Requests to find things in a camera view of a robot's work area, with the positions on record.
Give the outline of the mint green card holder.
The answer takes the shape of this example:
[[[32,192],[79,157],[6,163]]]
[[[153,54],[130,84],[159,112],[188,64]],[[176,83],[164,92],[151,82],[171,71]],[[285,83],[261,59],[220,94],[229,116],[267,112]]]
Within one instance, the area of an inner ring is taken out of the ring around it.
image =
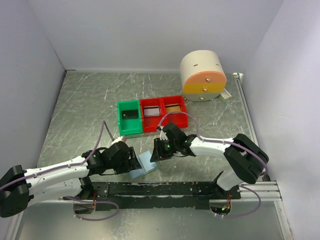
[[[152,153],[148,150],[137,156],[137,160],[141,165],[141,169],[135,169],[129,172],[130,178],[136,179],[156,170],[160,164],[158,162],[151,162]]]

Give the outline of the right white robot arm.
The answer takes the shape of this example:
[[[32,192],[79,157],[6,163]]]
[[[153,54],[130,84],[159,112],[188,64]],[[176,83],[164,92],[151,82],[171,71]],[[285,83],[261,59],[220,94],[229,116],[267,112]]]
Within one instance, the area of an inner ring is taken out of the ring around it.
[[[223,199],[239,184],[255,184],[268,170],[268,155],[242,133],[234,138],[205,138],[198,133],[187,135],[175,123],[168,123],[153,143],[152,163],[171,159],[177,153],[184,157],[225,159],[231,170],[220,173],[212,186],[212,193],[218,199]]]

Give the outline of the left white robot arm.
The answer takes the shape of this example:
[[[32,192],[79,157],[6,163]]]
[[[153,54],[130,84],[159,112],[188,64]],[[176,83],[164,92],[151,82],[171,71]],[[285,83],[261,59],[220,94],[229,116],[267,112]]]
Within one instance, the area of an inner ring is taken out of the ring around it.
[[[23,169],[16,165],[0,179],[0,216],[12,217],[54,198],[92,200],[95,190],[91,176],[101,176],[107,170],[119,175],[141,168],[134,148],[123,141],[47,167]]]

